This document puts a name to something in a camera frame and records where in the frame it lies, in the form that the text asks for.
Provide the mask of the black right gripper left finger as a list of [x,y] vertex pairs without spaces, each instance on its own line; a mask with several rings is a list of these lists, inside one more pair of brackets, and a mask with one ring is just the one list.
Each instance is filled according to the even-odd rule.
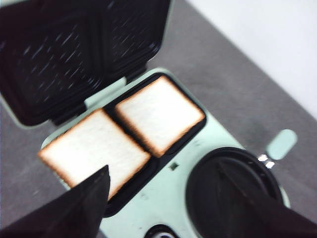
[[2,238],[94,238],[107,207],[108,166],[60,197],[1,229]]

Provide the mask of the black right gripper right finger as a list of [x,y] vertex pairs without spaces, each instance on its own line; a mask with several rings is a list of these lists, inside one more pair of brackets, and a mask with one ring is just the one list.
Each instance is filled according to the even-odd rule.
[[250,229],[253,233],[266,234],[270,238],[315,238],[317,236],[315,223],[266,195],[223,162],[220,162],[218,167],[248,204],[248,210],[252,212],[249,218],[257,225]]

